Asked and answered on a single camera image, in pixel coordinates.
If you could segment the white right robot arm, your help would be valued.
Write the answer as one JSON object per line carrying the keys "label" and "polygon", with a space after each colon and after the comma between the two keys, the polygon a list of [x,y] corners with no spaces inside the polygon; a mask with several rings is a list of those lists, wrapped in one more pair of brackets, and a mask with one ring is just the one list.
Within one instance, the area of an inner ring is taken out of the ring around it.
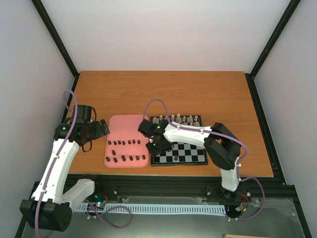
{"label": "white right robot arm", "polygon": [[143,120],[138,131],[149,139],[146,148],[152,156],[170,151],[174,143],[196,145],[206,150],[211,161],[220,169],[221,185],[234,192],[239,185],[237,169],[241,153],[240,141],[222,124],[195,127],[162,120],[154,124]]}

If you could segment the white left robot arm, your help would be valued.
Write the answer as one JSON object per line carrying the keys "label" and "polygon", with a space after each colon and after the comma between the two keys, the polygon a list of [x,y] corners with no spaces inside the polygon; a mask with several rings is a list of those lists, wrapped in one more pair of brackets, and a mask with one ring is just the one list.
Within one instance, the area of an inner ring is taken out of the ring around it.
{"label": "white left robot arm", "polygon": [[53,149],[43,177],[30,199],[22,200],[20,211],[30,227],[65,231],[73,211],[87,198],[99,199],[103,187],[91,179],[79,179],[68,191],[64,191],[72,161],[85,143],[91,144],[110,133],[104,119],[76,123],[61,123],[54,133]]}

